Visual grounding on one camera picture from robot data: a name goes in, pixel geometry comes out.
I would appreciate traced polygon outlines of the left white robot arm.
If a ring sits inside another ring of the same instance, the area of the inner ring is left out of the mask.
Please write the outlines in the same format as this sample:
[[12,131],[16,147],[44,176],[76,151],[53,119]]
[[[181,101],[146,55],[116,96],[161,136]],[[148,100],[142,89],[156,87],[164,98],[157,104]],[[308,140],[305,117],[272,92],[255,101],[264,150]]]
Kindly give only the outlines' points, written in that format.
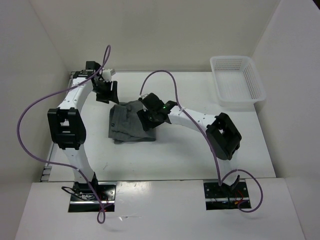
[[81,117],[83,105],[91,92],[96,93],[96,100],[102,103],[119,103],[117,81],[112,81],[114,69],[99,70],[101,65],[87,61],[85,69],[73,74],[70,90],[57,108],[47,112],[52,141],[66,155],[69,164],[74,166],[75,194],[83,194],[94,200],[100,194],[100,187],[95,172],[92,170],[84,143],[87,131]]

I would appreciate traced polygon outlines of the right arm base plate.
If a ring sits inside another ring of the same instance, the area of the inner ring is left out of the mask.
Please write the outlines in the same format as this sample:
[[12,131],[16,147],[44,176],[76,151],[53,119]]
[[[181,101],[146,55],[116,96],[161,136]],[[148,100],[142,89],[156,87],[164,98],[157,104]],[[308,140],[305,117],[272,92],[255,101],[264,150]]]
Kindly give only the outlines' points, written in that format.
[[251,209],[249,192],[245,181],[240,180],[235,186],[217,181],[203,183],[206,210]]

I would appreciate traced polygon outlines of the grey shorts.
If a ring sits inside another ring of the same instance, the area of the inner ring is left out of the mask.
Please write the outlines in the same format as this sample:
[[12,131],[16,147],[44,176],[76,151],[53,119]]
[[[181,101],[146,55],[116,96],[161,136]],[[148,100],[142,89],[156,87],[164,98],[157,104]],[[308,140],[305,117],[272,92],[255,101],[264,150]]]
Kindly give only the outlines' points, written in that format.
[[143,109],[140,101],[121,102],[109,111],[108,137],[116,145],[123,143],[154,142],[156,131],[144,131],[137,112]]

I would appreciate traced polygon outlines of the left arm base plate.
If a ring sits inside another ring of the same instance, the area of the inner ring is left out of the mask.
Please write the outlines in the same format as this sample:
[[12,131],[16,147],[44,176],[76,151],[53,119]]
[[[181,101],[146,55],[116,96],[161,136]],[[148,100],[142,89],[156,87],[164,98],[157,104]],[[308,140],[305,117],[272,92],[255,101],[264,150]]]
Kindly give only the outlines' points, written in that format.
[[[95,191],[104,205],[105,212],[115,211],[116,183],[96,184]],[[63,186],[63,191],[70,195],[69,213],[98,213],[101,206],[87,184],[75,183],[73,187]]]

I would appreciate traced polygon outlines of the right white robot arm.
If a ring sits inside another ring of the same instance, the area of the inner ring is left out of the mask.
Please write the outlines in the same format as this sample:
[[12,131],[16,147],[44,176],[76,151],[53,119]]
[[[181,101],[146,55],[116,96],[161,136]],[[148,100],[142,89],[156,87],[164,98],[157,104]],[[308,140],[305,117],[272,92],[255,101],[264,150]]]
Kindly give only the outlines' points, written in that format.
[[144,131],[154,129],[164,123],[179,125],[202,134],[209,145],[216,166],[220,193],[230,197],[237,191],[240,177],[235,180],[221,177],[218,160],[230,161],[240,148],[242,136],[229,115],[221,112],[210,115],[181,107],[178,102],[169,100],[164,103],[154,93],[140,96],[142,110],[137,112]]

